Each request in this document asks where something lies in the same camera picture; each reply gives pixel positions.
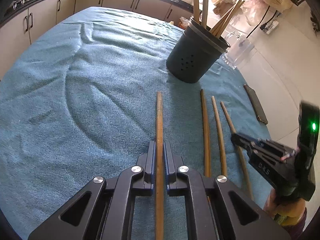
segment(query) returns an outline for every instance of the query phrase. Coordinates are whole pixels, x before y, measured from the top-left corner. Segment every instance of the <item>glass mug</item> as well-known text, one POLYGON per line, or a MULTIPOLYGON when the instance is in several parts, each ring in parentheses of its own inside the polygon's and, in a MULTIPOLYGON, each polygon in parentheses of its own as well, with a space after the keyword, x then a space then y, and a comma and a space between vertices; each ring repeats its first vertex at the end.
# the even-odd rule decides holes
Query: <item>glass mug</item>
POLYGON ((236 42, 228 49, 228 51, 222 56, 222 59, 227 65, 235 69, 245 57, 249 55, 249 52, 254 48, 254 45, 243 35, 233 31, 229 33, 225 40, 230 37, 236 36, 236 42))

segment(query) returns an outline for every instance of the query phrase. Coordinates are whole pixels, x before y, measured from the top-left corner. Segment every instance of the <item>cylindrical utensil holder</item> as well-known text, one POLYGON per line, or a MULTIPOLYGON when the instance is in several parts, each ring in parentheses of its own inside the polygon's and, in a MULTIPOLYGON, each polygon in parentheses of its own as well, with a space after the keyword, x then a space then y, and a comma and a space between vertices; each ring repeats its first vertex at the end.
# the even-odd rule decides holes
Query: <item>cylindrical utensil holder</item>
POLYGON ((186 83, 195 83, 230 45, 190 19, 188 27, 167 58, 168 70, 186 83))

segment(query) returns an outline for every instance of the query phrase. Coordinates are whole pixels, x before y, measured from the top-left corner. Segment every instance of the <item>wooden stick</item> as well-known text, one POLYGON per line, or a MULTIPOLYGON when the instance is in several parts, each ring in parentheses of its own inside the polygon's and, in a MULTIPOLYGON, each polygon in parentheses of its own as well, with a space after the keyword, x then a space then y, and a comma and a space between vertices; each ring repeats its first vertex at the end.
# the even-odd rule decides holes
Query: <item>wooden stick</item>
POLYGON ((201 25, 206 29, 207 28, 207 18, 208 18, 208 4, 209 0, 203 0, 203 10, 202 10, 202 21, 201 25))
POLYGON ((200 15, 199 0, 193 0, 193 19, 195 20, 196 23, 199 23, 199 15, 200 15))
POLYGON ((156 116, 156 240, 164 239, 163 103, 157 92, 156 116))
POLYGON ((228 15, 227 19, 225 20, 225 22, 223 23, 221 28, 218 28, 218 33, 215 35, 217 38, 220 38, 221 34, 223 33, 223 31, 225 30, 225 28, 227 27, 227 25, 229 24, 229 22, 231 21, 233 15, 237 12, 237 10, 240 7, 242 0, 238 0, 238 2, 236 3, 236 5, 234 6, 234 8, 231 10, 230 14, 228 15))
POLYGON ((209 134, 209 121, 207 105, 205 103, 203 89, 200 91, 201 107, 202 107, 202 119, 203 119, 203 137, 204 137, 204 175, 206 177, 211 176, 210 166, 210 134, 209 134))
POLYGON ((212 105, 214 110, 214 117, 216 118, 217 123, 217 131, 218 131, 218 140, 219 140, 219 148, 220 148, 220 162, 221 162, 221 173, 223 176, 228 176, 227 172, 227 158, 226 158, 226 150, 224 148, 224 141, 223 141, 223 133, 222 133, 222 127, 220 123, 220 117, 218 113, 218 108, 216 104, 216 100, 214 99, 214 96, 212 96, 212 105))
MULTIPOLYGON (((223 109, 223 112, 226 116, 226 119, 228 121, 228 124, 229 124, 229 127, 230 127, 230 130, 231 130, 231 133, 235 133, 236 132, 236 129, 235 127, 233 126, 233 123, 231 121, 231 118, 228 114, 228 111, 224 105, 224 103, 221 101, 221 107, 223 109)), ((242 150, 239 146, 235 146, 236 148, 236 152, 238 153, 239 155, 239 159, 240 159, 240 164, 241 164, 241 168, 242 168, 242 172, 244 174, 244 180, 247 184, 247 190, 249 192, 249 195, 250 195, 250 198, 253 200, 253 192, 252 192, 252 188, 251 188, 251 183, 250 183, 250 178, 249 178, 249 174, 248 174, 248 169, 247 169, 247 165, 246 165, 246 161, 244 159, 244 156, 243 156, 243 153, 242 153, 242 150)))
POLYGON ((212 32, 213 36, 216 36, 218 34, 218 31, 221 29, 221 27, 224 24, 224 21, 222 23, 219 24, 219 26, 217 26, 217 28, 212 32))
POLYGON ((224 16, 221 17, 221 19, 216 23, 216 25, 210 30, 210 33, 213 33, 221 24, 224 23, 224 21, 227 19, 228 15, 230 14, 230 12, 232 11, 232 9, 235 7, 236 5, 232 6, 225 14, 224 16))

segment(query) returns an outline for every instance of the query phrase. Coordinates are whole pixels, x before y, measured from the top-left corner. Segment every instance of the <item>glass mug handle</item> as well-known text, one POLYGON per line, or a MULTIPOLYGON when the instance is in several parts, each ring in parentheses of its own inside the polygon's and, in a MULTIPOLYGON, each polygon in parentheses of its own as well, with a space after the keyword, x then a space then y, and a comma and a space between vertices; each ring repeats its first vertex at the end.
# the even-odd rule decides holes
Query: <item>glass mug handle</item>
POLYGON ((236 36, 237 39, 239 39, 240 34, 237 33, 237 32, 235 32, 235 31, 233 31, 233 32, 229 33, 224 39, 225 39, 226 41, 228 41, 228 39, 231 38, 232 36, 236 36))

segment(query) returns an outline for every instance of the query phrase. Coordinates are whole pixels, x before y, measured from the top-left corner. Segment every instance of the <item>floor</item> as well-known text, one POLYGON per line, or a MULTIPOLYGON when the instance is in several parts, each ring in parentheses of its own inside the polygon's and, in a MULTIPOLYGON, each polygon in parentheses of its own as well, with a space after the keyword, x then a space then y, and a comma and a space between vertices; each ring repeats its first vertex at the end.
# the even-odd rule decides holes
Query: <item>floor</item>
MULTIPOLYGON (((265 21, 273 13, 271 10, 265 21)), ((249 40, 255 48, 238 68, 258 95, 271 138, 295 148, 300 101, 320 106, 320 34, 316 37, 313 32, 306 2, 285 11, 278 21, 278 28, 270 35, 259 28, 252 33, 249 40)), ((244 33, 253 29, 244 15, 240 15, 233 26, 244 33)), ((320 204, 320 153, 315 157, 314 167, 316 192, 307 203, 307 224, 320 204)))

